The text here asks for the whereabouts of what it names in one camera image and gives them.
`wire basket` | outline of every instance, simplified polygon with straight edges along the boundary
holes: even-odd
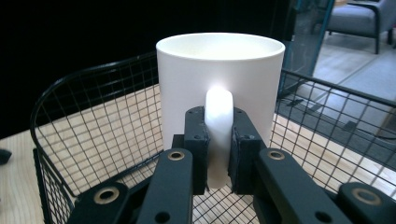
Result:
[[[281,81],[268,147],[288,151],[323,188],[360,181],[396,199],[395,132],[385,125],[396,105],[288,71]],[[36,103],[31,134],[46,223],[65,223],[77,196],[100,183],[147,179],[163,152],[155,52],[57,81]],[[258,223],[252,202],[229,186],[210,190],[193,197],[192,219]]]

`metal screw head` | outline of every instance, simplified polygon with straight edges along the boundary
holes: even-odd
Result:
[[[363,203],[370,205],[380,205],[382,203],[381,198],[368,189],[355,188],[352,190],[352,195]]]
[[[93,201],[98,204],[108,204],[114,202],[120,196],[120,191],[116,187],[99,189],[93,196]]]
[[[180,161],[183,160],[184,153],[181,151],[173,151],[168,154],[168,159],[171,161]]]
[[[269,151],[268,157],[276,161],[281,161],[285,159],[285,155],[282,152],[278,152],[278,151]]]

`mug rim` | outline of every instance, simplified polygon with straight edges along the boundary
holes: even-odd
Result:
[[[195,54],[189,54],[186,52],[182,51],[177,51],[176,49],[170,49],[169,44],[175,44],[175,41],[179,40],[186,40],[186,38],[240,38],[243,37],[245,38],[244,43],[242,44],[247,44],[251,43],[250,41],[254,41],[254,44],[258,44],[258,47],[263,47],[263,45],[268,45],[269,43],[272,44],[272,46],[275,46],[273,50],[262,50],[262,52],[259,53],[254,53],[254,54],[249,54],[248,56],[245,55],[243,57],[218,57],[218,58],[210,58],[210,57],[203,57]],[[266,59],[270,57],[275,57],[277,55],[282,54],[285,51],[285,45],[281,43],[278,40],[275,40],[273,38],[269,38],[266,36],[260,36],[260,35],[248,35],[248,34],[238,34],[238,33],[194,33],[194,34],[184,34],[184,35],[173,35],[166,37],[156,44],[156,50],[157,52],[161,52],[166,55],[178,57],[178,58],[184,58],[184,59],[191,59],[191,60],[202,60],[202,61],[230,61],[230,62],[235,62],[235,61],[246,61],[246,60],[260,60],[260,59]]]

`gray chair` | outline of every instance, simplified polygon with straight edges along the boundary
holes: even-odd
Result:
[[[375,54],[379,53],[379,36],[388,31],[388,44],[393,42],[396,22],[396,0],[352,1],[335,7],[327,27],[330,32],[359,35],[375,39]]]

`floor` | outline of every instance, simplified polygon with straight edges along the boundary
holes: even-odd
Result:
[[[309,84],[299,87],[298,95],[309,98],[326,116],[345,124],[356,123],[357,128],[387,138],[396,143],[396,49],[387,44],[387,33],[375,54],[372,38],[328,33],[320,50],[314,77],[353,91],[368,94],[368,98],[323,87],[312,91]],[[388,101],[393,106],[367,101],[370,97]],[[340,116],[334,111],[343,111]]]
[[[396,101],[396,49],[381,36],[380,52],[372,38],[325,35],[314,77],[376,97]]]

